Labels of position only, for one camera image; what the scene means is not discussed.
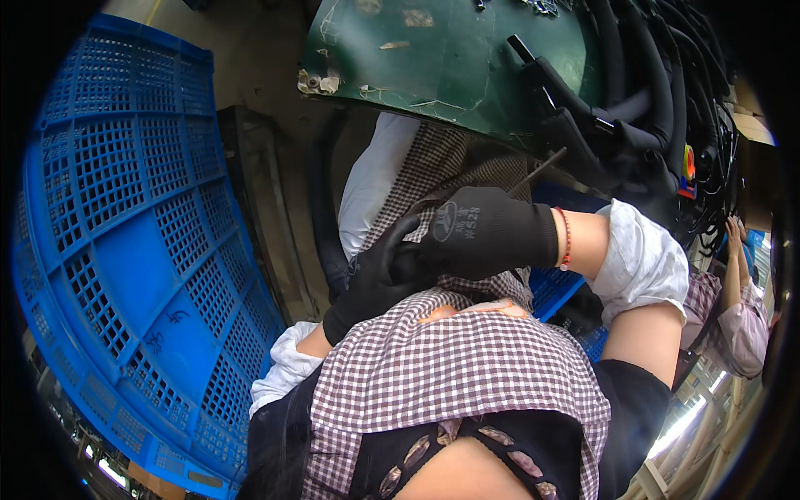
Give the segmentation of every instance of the black glove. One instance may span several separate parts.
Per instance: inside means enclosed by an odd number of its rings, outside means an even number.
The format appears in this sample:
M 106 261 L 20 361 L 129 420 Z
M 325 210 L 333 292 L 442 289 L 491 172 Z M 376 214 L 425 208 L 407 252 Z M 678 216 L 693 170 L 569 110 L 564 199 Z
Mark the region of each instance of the black glove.
M 347 291 L 322 320 L 328 342 L 335 346 L 356 323 L 384 314 L 411 294 L 436 284 L 436 274 L 421 257 L 419 244 L 402 239 L 419 227 L 419 217 L 396 221 L 367 251 L 350 261 Z
M 516 267 L 552 267 L 558 235 L 550 207 L 513 200 L 497 187 L 463 187 L 422 239 L 441 272 L 477 281 Z

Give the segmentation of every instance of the red string bracelet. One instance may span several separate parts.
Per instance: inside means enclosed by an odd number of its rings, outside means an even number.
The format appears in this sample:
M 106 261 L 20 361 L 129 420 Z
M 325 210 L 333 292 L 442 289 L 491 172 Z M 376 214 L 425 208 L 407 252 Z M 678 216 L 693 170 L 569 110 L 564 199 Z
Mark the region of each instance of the red string bracelet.
M 555 207 L 556 210 L 564 217 L 564 226 L 566 226 L 566 252 L 564 253 L 564 259 L 561 260 L 561 265 L 558 267 L 562 271 L 566 271 L 567 268 L 570 266 L 570 250 L 572 249 L 572 231 L 570 230 L 570 221 L 566 220 L 566 214 L 564 210 L 561 210 L 560 206 Z

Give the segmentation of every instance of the blue crate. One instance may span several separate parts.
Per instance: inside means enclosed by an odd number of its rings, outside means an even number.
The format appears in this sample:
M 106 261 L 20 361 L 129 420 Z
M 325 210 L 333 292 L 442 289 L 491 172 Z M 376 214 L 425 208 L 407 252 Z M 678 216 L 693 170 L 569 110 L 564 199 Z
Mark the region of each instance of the blue crate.
M 586 356 L 592 362 L 600 361 L 602 348 L 606 346 L 606 339 L 608 338 L 608 329 L 604 326 L 597 328 L 595 331 L 589 332 L 586 335 L 579 334 L 576 339 L 583 347 Z
M 531 269 L 528 285 L 534 294 L 534 316 L 543 322 L 550 319 L 578 291 L 584 281 L 580 274 L 562 271 L 557 267 Z
M 76 407 L 148 472 L 227 498 L 284 325 L 228 182 L 211 52 L 97 16 L 45 97 L 12 270 Z
M 547 181 L 536 185 L 531 191 L 531 198 L 536 203 L 579 212 L 596 212 L 608 205 L 603 199 Z M 563 272 L 557 268 L 531 269 L 528 284 L 534 294 L 534 316 L 543 322 L 550 319 L 578 291 L 583 282 L 583 276 L 572 271 Z

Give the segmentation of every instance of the white sleeve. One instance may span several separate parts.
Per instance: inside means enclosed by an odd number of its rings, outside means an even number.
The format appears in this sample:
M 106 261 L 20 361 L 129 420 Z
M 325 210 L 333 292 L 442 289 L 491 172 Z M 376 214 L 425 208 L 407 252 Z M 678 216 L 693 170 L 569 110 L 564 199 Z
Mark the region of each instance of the white sleeve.
M 382 112 L 372 142 L 353 164 L 339 207 L 339 240 L 347 260 L 364 243 L 378 212 L 386 202 L 414 136 L 419 120 Z
M 669 302 L 681 311 L 689 290 L 689 263 L 670 233 L 632 205 L 615 199 L 598 214 L 608 215 L 608 254 L 596 279 L 586 279 L 603 304 L 608 325 L 628 309 Z
M 286 329 L 272 345 L 270 356 L 275 362 L 264 378 L 253 382 L 250 396 L 250 418 L 264 405 L 286 396 L 297 384 L 306 380 L 322 363 L 322 358 L 298 352 L 298 342 L 308 337 L 319 323 L 300 321 Z

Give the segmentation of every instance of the worker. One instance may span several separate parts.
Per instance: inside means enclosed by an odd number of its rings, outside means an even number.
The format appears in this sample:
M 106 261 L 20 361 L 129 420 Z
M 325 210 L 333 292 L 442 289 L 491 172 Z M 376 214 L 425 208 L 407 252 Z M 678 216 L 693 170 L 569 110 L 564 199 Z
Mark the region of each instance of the worker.
M 680 245 L 617 200 L 586 214 L 467 186 L 403 215 L 424 195 L 408 158 L 347 291 L 253 384 L 238 498 L 620 496 L 669 408 Z M 610 324 L 600 362 L 532 317 L 529 266 L 586 277 Z
M 753 378 L 764 367 L 770 326 L 762 297 L 748 271 L 742 244 L 746 239 L 744 232 L 735 218 L 728 217 L 727 267 L 723 280 L 712 273 L 689 276 L 689 293 L 683 303 L 686 325 L 681 332 L 681 349 L 706 356 L 730 374 Z M 718 311 L 714 311 L 717 300 Z M 700 338 L 709 317 L 712 323 Z

